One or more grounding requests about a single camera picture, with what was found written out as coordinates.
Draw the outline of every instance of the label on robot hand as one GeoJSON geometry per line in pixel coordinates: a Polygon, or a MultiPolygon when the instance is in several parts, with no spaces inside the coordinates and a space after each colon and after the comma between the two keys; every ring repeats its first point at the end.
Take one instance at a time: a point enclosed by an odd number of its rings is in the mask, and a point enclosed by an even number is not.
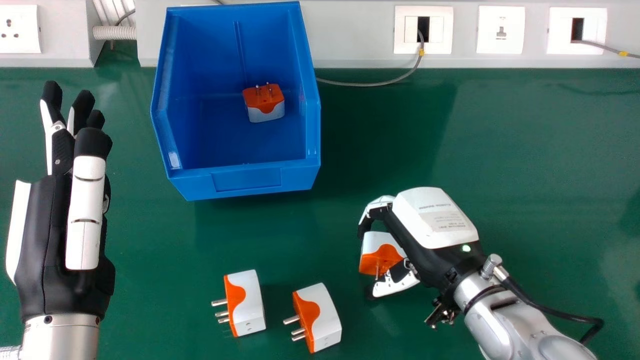
{"type": "Polygon", "coordinates": [[[421,213],[420,217],[434,232],[468,230],[468,224],[459,211],[427,212],[421,213]]]}

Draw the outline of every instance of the robotic arm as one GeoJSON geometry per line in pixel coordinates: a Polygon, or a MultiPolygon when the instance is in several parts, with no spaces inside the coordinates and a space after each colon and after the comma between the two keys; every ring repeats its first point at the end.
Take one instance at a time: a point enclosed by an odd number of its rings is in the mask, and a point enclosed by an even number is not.
{"type": "Polygon", "coordinates": [[[94,103],[83,90],[65,124],[62,89],[54,81],[44,86],[48,175],[34,184],[16,181],[6,253],[24,335],[22,346],[0,348],[0,359],[96,358],[115,267],[104,254],[112,142],[94,103]]]}
{"type": "Polygon", "coordinates": [[[439,188],[414,188],[369,203],[358,225],[360,272],[375,275],[376,299],[418,282],[438,289],[428,326],[460,314],[487,360],[595,360],[586,343],[604,322],[533,302],[495,254],[484,255],[473,223],[439,188]],[[375,220],[388,233],[371,231],[375,220]],[[594,326],[580,342],[561,334],[543,313],[594,326]]]}

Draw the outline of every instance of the metal knob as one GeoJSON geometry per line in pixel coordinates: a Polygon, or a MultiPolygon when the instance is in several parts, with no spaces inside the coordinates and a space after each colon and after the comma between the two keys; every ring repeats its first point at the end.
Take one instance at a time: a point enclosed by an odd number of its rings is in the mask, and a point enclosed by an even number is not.
{"type": "Polygon", "coordinates": [[[482,269],[480,270],[480,276],[484,280],[491,279],[491,276],[493,276],[493,269],[496,266],[500,266],[500,265],[502,265],[502,258],[499,255],[497,254],[489,255],[486,258],[486,261],[484,262],[482,269]]]}

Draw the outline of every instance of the green table surface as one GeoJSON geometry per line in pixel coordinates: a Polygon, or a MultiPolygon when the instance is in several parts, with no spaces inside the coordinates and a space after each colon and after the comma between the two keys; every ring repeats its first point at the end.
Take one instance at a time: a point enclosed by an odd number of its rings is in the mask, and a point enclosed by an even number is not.
{"type": "MultiPolygon", "coordinates": [[[[601,316],[600,359],[640,358],[640,70],[424,69],[384,88],[319,85],[322,167],[313,190],[186,202],[166,179],[149,119],[155,69],[105,50],[95,69],[0,69],[0,234],[13,182],[46,171],[38,99],[66,109],[90,89],[113,138],[107,253],[116,293],[99,359],[482,359],[462,319],[428,329],[433,289],[368,302],[356,225],[384,194],[439,186],[487,253],[539,302],[601,316]],[[209,302],[254,268],[266,331],[233,338],[209,302]],[[282,319],[291,292],[324,282],[337,346],[310,355],[282,319]]],[[[403,70],[319,70],[371,81],[403,70]]],[[[0,237],[4,263],[4,235],[0,237]]],[[[579,338],[586,325],[551,319],[579,338]]],[[[19,300],[0,276],[0,345],[20,342],[19,300]]]]}

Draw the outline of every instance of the blue storage bin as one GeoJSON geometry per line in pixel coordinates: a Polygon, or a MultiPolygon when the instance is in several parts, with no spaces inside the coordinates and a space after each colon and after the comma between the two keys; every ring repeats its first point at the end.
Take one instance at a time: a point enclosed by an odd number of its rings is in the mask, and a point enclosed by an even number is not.
{"type": "Polygon", "coordinates": [[[300,4],[167,9],[151,119],[186,200],[310,189],[320,98],[300,4]],[[251,123],[242,90],[267,82],[285,117],[251,123]]]}

